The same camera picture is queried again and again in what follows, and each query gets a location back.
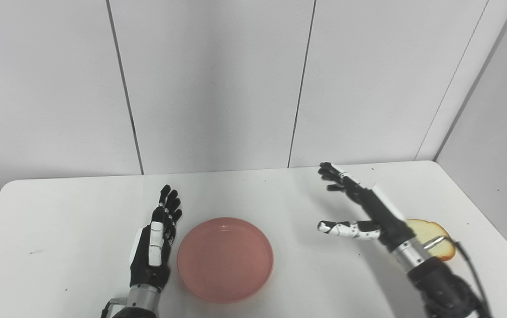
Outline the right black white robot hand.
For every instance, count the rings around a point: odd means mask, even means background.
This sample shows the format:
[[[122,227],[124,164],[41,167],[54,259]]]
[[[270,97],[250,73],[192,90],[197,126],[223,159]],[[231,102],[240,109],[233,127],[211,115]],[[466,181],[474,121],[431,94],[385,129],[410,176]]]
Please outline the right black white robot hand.
[[[330,182],[327,191],[344,193],[368,216],[367,220],[358,221],[322,220],[316,226],[318,231],[338,237],[378,239],[389,252],[416,238],[402,213],[377,184],[364,183],[330,162],[320,163],[318,174],[322,180]]]

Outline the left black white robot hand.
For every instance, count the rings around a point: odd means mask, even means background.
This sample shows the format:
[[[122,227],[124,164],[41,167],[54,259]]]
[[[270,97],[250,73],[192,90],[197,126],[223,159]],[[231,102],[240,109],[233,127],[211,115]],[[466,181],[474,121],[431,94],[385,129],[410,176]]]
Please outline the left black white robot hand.
[[[171,274],[169,260],[176,226],[182,216],[180,205],[177,190],[165,185],[150,223],[141,231],[130,266],[130,286],[148,284],[158,291],[166,286]]]

